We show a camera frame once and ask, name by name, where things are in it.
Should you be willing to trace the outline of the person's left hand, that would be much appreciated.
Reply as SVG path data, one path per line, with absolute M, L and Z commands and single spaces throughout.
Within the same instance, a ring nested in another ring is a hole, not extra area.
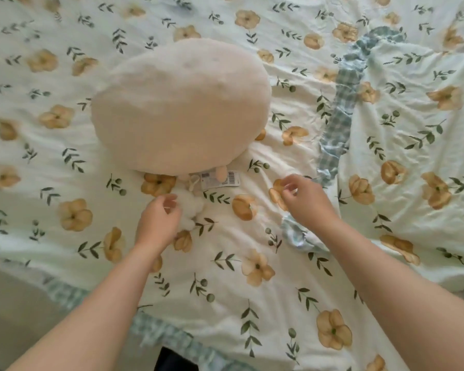
M 171 213 L 155 208 L 155 198 L 142 211 L 136 228 L 135 246 L 162 252 L 178 233 L 180 206 Z

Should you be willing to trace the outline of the person's right hand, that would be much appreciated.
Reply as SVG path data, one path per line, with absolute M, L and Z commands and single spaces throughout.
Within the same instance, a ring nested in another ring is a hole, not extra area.
M 287 206 L 287 209 L 298 223 L 313 232 L 340 222 L 322 186 L 305 177 L 302 187 L 298 189 L 296 203 Z

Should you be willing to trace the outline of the cream round plush toy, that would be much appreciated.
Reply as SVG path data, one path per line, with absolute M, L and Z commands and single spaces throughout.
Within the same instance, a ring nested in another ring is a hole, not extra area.
M 204 199 L 199 174 L 227 177 L 266 127 L 272 99 L 261 59 L 241 47 L 189 38 L 113 69 L 92 99 L 91 121 L 115 161 L 144 173 L 141 190 L 176 193 L 179 231 L 191 231 Z

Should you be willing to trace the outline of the person's left forearm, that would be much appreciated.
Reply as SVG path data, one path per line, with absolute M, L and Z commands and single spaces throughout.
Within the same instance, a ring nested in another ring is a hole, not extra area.
M 153 264 L 168 243 L 137 243 L 78 307 L 6 371 L 113 370 Z

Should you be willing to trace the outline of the person's right forearm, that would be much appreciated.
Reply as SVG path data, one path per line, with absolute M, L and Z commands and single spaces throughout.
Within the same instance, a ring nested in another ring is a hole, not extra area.
M 325 243 L 410 371 L 464 371 L 464 299 L 387 255 L 337 215 L 289 211 Z

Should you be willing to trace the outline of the white paper hang tag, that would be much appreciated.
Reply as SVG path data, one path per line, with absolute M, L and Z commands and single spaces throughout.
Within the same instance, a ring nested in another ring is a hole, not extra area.
M 222 187 L 239 187 L 241 180 L 239 172 L 228 171 L 227 177 L 220 181 L 217 179 L 216 170 L 209 170 L 200 174 L 200 187 L 203 190 Z

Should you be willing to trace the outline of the floral bed sheet checked trim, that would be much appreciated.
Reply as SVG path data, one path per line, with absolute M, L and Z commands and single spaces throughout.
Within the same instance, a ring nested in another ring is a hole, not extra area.
M 93 96 L 119 64 L 161 46 L 237 45 L 269 74 L 266 127 L 228 165 L 239 187 L 203 190 L 198 177 L 203 211 L 156 262 L 131 331 L 205 371 L 408 371 L 339 264 L 287 219 L 280 196 L 288 174 L 321 183 L 339 74 L 333 54 L 348 48 L 323 26 L 334 17 L 326 4 L 0 0 L 0 262 L 23 267 L 28 282 L 41 276 L 66 309 L 78 305 L 129 251 L 152 199 L 143 173 L 101 145 Z

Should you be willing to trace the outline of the floral quilt with checked ruffle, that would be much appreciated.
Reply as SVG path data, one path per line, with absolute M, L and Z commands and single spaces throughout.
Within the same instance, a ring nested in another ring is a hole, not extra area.
M 323 0 L 338 62 L 319 180 L 340 217 L 464 291 L 464 0 Z

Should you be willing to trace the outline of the person's dark trousers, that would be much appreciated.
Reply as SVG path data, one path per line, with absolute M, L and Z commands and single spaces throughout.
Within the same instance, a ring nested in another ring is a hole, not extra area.
M 199 367 L 173 350 L 162 347 L 153 371 L 199 371 Z

